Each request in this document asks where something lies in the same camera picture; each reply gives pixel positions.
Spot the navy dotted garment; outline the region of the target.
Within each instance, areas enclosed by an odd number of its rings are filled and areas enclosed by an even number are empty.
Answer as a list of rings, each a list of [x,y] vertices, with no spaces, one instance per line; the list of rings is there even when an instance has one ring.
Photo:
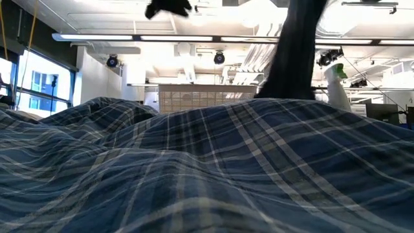
[[[328,0],[290,0],[269,75],[256,98],[314,100],[316,27]]]

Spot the blue plaid shirt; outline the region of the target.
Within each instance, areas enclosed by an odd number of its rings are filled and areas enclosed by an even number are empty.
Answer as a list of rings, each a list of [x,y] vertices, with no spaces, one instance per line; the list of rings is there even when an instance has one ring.
[[[0,111],[0,233],[414,233],[414,131],[311,100]]]

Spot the white plastic laundry basket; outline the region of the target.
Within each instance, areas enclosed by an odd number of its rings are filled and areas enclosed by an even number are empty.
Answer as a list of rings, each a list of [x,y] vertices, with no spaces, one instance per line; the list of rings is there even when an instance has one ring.
[[[161,113],[174,113],[249,100],[254,97],[254,85],[160,84],[158,102]]]

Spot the long ceiling light bar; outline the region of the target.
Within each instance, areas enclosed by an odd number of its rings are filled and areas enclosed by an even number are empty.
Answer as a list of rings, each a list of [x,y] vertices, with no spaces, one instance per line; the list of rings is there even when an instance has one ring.
[[[134,42],[192,42],[192,43],[240,43],[273,44],[278,37],[259,36],[190,36],[190,35],[138,35],[138,34],[59,34],[53,33],[55,41],[134,41]],[[353,39],[317,38],[317,45],[372,46],[372,47],[414,47],[414,39]]]

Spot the thin black stand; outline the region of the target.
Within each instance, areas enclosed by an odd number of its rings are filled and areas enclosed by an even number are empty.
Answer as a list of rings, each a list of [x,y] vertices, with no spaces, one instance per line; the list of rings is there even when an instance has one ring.
[[[52,91],[51,91],[51,98],[50,98],[50,114],[52,114],[52,112],[54,111],[55,107],[54,107],[54,94],[55,94],[55,88],[57,85],[57,81],[58,81],[58,75],[54,74],[52,79],[52,83],[51,83],[51,87],[52,87]]]

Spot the large window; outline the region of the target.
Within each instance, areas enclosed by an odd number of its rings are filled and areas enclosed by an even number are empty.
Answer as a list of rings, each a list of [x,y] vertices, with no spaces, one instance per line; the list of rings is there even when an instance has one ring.
[[[51,83],[54,74],[58,75],[58,81],[52,115],[73,106],[75,73],[27,50],[22,55],[9,52],[4,57],[4,50],[0,47],[0,100],[11,96],[11,109],[44,118],[51,116]]]

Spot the black ceiling lamp cluster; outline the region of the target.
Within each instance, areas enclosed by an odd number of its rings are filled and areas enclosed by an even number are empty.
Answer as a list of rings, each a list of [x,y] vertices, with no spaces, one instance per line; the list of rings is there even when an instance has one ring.
[[[316,60],[316,63],[320,67],[328,66],[332,62],[336,61],[339,57],[343,56],[343,49],[330,49],[320,54],[320,57]]]

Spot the white spray bottle green trigger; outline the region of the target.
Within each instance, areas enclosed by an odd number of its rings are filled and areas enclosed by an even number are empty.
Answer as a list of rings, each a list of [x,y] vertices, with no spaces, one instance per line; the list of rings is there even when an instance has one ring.
[[[331,65],[324,75],[327,80],[328,103],[337,109],[351,112],[351,105],[341,85],[342,76],[345,75],[343,64]]]

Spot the black computer monitor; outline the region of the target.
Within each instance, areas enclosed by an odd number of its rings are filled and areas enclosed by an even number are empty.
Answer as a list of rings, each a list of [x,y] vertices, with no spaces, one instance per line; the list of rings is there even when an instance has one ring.
[[[368,118],[398,126],[400,124],[398,107],[395,104],[366,104]]]

